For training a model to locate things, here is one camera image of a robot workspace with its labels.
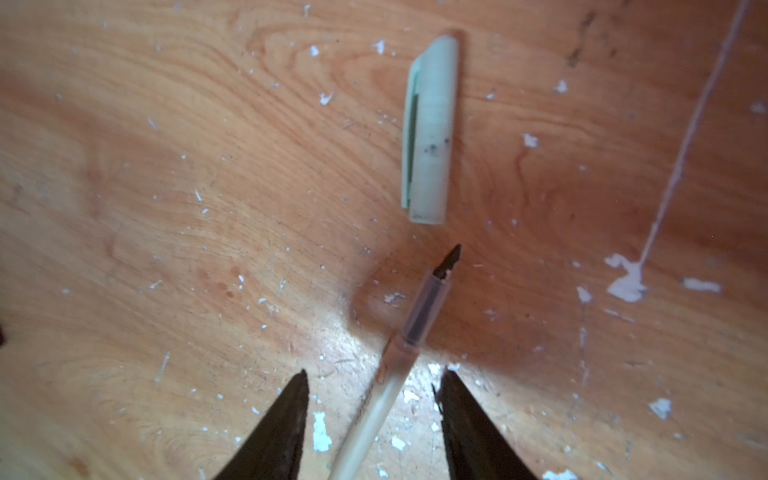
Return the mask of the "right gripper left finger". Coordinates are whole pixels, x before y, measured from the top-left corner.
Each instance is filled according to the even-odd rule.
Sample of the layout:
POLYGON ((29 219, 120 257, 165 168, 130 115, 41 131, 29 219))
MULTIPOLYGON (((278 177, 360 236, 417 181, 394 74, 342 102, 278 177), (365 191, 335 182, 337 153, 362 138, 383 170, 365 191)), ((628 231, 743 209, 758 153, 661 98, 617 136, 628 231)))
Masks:
POLYGON ((308 377, 301 370, 286 384, 216 479, 297 479, 308 402, 308 377))

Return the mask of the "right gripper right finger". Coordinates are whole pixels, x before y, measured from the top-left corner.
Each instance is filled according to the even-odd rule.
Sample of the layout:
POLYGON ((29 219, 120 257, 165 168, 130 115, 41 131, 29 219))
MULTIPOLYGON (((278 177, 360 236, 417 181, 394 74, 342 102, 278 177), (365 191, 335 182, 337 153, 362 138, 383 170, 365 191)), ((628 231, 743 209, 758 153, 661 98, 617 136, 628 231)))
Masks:
POLYGON ((533 479, 535 474, 507 443, 462 382, 447 370, 433 391, 452 479, 533 479))

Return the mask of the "grey green pen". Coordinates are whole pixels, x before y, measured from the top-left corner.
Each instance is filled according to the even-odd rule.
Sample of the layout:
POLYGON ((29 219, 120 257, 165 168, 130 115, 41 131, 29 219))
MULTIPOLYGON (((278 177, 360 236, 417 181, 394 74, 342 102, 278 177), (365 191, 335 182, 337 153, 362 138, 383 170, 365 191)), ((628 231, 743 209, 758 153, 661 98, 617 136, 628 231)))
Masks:
POLYGON ((426 275, 406 322, 388 341, 376 375, 333 463, 331 479, 354 479, 361 469, 442 310, 461 252, 462 246, 455 245, 426 275))

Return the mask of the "light green pen cap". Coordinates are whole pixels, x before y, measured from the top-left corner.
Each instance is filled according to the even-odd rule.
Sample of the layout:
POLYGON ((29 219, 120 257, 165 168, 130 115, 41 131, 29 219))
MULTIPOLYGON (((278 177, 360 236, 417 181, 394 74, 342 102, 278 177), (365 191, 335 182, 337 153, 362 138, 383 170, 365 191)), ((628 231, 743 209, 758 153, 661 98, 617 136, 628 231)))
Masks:
POLYGON ((459 41, 443 35, 412 63, 405 98, 401 206, 440 225, 447 212, 459 79, 459 41))

